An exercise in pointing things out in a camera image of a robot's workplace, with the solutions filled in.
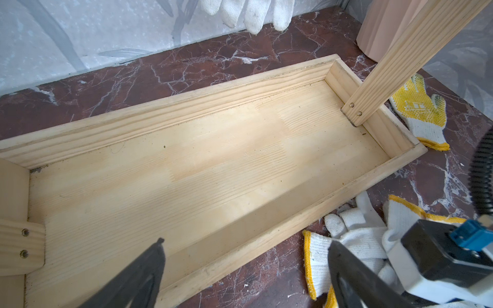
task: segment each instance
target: coiled hose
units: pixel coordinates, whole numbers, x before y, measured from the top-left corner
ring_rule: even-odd
[[[479,142],[469,168],[472,204],[481,215],[493,215],[492,196],[493,127]]]

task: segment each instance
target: marble floor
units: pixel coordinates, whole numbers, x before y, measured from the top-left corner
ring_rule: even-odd
[[[361,24],[338,7],[293,18],[279,33],[239,32],[139,58],[0,97],[0,139],[87,118],[162,97],[337,53],[361,78],[375,67],[356,45]],[[474,217],[466,187],[470,158],[493,121],[421,70],[428,95],[447,100],[444,130],[450,151],[429,150],[368,190],[381,213],[389,194],[426,211]],[[307,226],[326,234],[320,221]],[[204,307],[322,307],[312,301],[303,268],[300,232],[180,305]]]

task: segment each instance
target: wood grain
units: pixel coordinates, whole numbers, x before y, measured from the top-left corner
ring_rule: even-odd
[[[29,170],[0,159],[0,218],[24,222],[28,219]],[[24,306],[24,275],[0,277],[3,307]]]
[[[342,112],[354,125],[363,124],[490,1],[428,0]]]
[[[32,173],[27,307],[78,306],[158,237],[173,307],[422,154],[390,160],[342,105],[322,77]]]
[[[343,102],[347,102],[362,84],[358,76],[340,59],[334,62],[325,81]],[[420,143],[384,105],[363,123],[363,127],[390,157],[399,156]]]
[[[26,229],[27,236],[22,234]],[[20,252],[27,251],[26,258]],[[27,274],[44,263],[44,226],[0,219],[0,276]]]
[[[326,56],[0,140],[0,158],[34,169],[322,80],[338,58],[338,55]]]

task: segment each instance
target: pink cylindrical object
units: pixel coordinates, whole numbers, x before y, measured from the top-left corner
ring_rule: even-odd
[[[373,0],[356,42],[378,62],[428,0]]]

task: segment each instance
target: wooden tray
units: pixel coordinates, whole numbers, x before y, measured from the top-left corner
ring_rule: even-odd
[[[76,307],[159,237],[174,307],[426,152],[332,55],[0,141],[46,228],[26,306]]]

